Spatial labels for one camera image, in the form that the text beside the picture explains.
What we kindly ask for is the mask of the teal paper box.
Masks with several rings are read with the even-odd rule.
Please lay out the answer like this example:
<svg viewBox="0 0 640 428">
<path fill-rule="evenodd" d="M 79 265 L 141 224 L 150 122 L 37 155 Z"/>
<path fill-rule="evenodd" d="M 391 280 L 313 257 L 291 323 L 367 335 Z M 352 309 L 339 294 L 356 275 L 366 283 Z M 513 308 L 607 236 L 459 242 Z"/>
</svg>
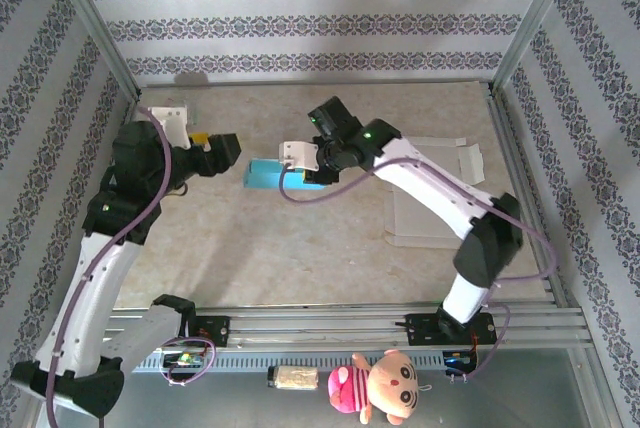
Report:
<svg viewBox="0 0 640 428">
<path fill-rule="evenodd" d="M 248 189 L 278 190 L 283 165 L 277 160 L 253 158 L 249 161 L 244 175 L 243 186 Z M 317 191 L 324 186 L 304 182 L 302 169 L 289 171 L 283 181 L 285 190 Z"/>
</svg>

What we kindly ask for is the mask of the yellow paper box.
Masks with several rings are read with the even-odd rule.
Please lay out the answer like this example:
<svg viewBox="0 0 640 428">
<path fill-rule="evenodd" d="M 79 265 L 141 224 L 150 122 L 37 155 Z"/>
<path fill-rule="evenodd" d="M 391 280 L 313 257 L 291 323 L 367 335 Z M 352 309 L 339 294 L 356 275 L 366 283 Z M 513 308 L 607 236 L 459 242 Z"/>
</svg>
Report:
<svg viewBox="0 0 640 428">
<path fill-rule="evenodd" d="M 408 137 L 418 152 L 468 186 L 485 180 L 478 144 L 466 138 Z M 384 183 L 386 241 L 396 247 L 456 250 L 460 239 L 428 207 L 389 182 Z"/>
</svg>

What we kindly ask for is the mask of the white roll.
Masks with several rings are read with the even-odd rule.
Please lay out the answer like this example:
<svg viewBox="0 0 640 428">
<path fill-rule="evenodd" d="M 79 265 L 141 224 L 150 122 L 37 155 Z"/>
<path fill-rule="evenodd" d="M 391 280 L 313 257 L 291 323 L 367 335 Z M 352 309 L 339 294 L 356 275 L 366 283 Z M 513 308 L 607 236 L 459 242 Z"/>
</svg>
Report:
<svg viewBox="0 0 640 428">
<path fill-rule="evenodd" d="M 313 391 L 318 388 L 319 375 L 315 367 L 278 365 L 267 372 L 267 386 L 280 390 Z"/>
</svg>

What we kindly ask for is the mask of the small circuit board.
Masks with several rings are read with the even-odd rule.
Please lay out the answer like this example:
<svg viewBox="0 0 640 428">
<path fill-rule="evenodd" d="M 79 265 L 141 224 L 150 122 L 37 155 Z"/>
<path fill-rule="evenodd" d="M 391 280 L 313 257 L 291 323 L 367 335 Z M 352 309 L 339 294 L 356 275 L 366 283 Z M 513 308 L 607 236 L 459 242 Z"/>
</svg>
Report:
<svg viewBox="0 0 640 428">
<path fill-rule="evenodd" d="M 202 368 L 206 364 L 206 357 L 198 353 L 181 352 L 168 353 L 164 356 L 163 367 L 169 368 Z"/>
<path fill-rule="evenodd" d="M 477 365 L 477 356 L 472 352 L 445 351 L 444 363 L 451 369 L 472 371 Z"/>
</svg>

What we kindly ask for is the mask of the pink plush doll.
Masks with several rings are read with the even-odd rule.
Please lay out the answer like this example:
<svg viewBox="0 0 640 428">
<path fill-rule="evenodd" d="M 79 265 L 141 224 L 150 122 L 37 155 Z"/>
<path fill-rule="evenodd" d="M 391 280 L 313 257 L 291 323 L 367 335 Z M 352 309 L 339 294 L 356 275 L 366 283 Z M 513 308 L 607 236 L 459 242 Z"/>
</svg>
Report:
<svg viewBox="0 0 640 428">
<path fill-rule="evenodd" d="M 331 406 L 343 414 L 357 413 L 364 425 L 371 422 L 374 408 L 391 425 L 402 425 L 416 410 L 419 394 L 430 389 L 419 384 L 411 359 L 398 350 L 387 350 L 373 364 L 354 353 L 350 365 L 334 369 L 328 377 Z"/>
</svg>

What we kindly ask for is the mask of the grey metal tray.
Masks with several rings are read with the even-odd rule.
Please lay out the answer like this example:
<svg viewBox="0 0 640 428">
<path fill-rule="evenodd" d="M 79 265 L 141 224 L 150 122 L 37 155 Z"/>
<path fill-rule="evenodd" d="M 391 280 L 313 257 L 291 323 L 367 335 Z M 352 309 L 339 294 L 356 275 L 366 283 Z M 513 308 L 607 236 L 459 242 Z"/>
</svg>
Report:
<svg viewBox="0 0 640 428">
<path fill-rule="evenodd" d="M 208 373 L 173 387 L 135 373 L 105 422 L 59 408 L 60 428 L 392 428 L 381 412 L 363 425 L 318 388 L 269 388 L 266 373 Z M 401 428 L 634 428 L 619 413 L 591 348 L 501 349 L 469 381 L 418 370 L 416 412 Z"/>
</svg>

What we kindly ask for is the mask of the thin aluminium wall rail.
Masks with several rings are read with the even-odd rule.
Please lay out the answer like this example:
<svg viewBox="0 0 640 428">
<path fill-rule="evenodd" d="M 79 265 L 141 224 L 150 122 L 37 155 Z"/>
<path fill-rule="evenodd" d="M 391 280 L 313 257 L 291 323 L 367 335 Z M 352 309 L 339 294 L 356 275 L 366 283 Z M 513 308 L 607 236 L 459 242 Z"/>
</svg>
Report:
<svg viewBox="0 0 640 428">
<path fill-rule="evenodd" d="M 303 79 L 303 80 L 269 80 L 269 81 L 227 81 L 200 84 L 148 84 L 141 90 L 150 89 L 204 89 L 214 87 L 263 87 L 263 86 L 347 86 L 347 85 L 400 85 L 400 84 L 451 84 L 451 83 L 485 83 L 491 84 L 488 79 L 477 78 L 435 78 L 435 79 L 371 79 L 371 80 L 340 80 L 340 79 Z"/>
</svg>

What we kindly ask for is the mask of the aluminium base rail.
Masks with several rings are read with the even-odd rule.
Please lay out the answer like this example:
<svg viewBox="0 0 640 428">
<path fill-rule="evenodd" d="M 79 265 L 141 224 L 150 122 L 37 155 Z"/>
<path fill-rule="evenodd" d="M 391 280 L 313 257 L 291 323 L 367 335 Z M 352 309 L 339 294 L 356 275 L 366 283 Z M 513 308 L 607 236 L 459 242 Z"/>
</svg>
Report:
<svg viewBox="0 0 640 428">
<path fill-rule="evenodd" d="M 201 316 L 230 319 L 227 348 L 245 352 L 367 351 L 409 347 L 399 324 L 427 304 L 365 304 L 199 308 Z M 486 310 L 494 330 L 507 327 L 503 349 L 587 348 L 593 339 L 580 308 L 551 302 L 511 302 Z"/>
</svg>

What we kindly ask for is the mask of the aluminium frame post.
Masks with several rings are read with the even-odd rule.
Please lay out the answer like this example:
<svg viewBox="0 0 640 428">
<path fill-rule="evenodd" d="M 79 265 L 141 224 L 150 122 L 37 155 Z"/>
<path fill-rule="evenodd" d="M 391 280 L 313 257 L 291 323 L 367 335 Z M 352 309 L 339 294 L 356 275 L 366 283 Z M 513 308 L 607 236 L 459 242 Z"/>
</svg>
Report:
<svg viewBox="0 0 640 428">
<path fill-rule="evenodd" d="M 492 95 L 495 95 L 497 91 L 502 89 L 509 81 L 553 1 L 554 0 L 532 0 L 519 28 L 516 30 L 513 40 L 498 66 L 496 74 L 488 84 L 489 92 Z"/>
<path fill-rule="evenodd" d="M 120 53 L 106 22 L 103 20 L 93 0 L 70 0 L 92 37 L 111 72 L 130 101 L 137 102 L 141 90 L 135 81 L 125 58 Z"/>
</svg>

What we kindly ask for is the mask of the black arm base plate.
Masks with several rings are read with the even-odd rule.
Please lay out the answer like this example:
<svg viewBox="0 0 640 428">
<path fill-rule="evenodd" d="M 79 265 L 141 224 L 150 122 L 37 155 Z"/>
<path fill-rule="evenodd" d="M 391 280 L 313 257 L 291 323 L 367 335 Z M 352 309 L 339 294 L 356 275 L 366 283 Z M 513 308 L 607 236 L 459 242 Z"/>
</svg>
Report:
<svg viewBox="0 0 640 428">
<path fill-rule="evenodd" d="M 494 320 L 479 313 L 460 324 L 444 312 L 407 314 L 396 326 L 405 330 L 410 346 L 491 345 L 497 341 Z"/>
<path fill-rule="evenodd" d="M 165 338 L 160 347 L 195 346 L 224 348 L 230 334 L 230 318 L 227 316 L 196 315 L 184 328 L 172 337 Z"/>
</svg>

